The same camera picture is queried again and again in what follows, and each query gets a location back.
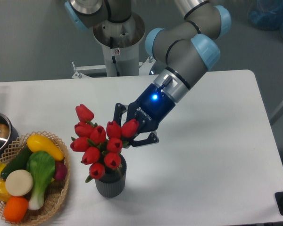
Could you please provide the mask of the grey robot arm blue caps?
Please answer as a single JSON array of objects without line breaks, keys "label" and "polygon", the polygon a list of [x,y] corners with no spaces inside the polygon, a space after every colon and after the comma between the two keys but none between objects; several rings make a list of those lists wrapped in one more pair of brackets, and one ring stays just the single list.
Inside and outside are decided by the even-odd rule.
[{"label": "grey robot arm blue caps", "polygon": [[65,8],[77,28],[93,29],[102,46],[108,77],[137,75],[139,43],[145,39],[148,55],[164,70],[129,105],[116,104],[114,120],[137,120],[139,127],[123,147],[158,142],[159,123],[220,58],[215,39],[231,28],[231,16],[208,0],[178,0],[184,22],[171,30],[156,28],[145,33],[143,20],[129,0],[68,0]]}]

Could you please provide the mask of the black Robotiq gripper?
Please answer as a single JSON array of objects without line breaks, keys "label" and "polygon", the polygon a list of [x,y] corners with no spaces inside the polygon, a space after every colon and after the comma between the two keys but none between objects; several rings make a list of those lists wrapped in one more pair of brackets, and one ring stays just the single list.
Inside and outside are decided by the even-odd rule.
[{"label": "black Robotiq gripper", "polygon": [[131,119],[139,123],[137,133],[150,132],[146,139],[129,141],[128,145],[140,147],[153,145],[159,142],[157,132],[159,123],[175,107],[175,103],[164,92],[161,92],[154,84],[150,84],[144,92],[129,105],[116,103],[113,120],[122,126]]}]

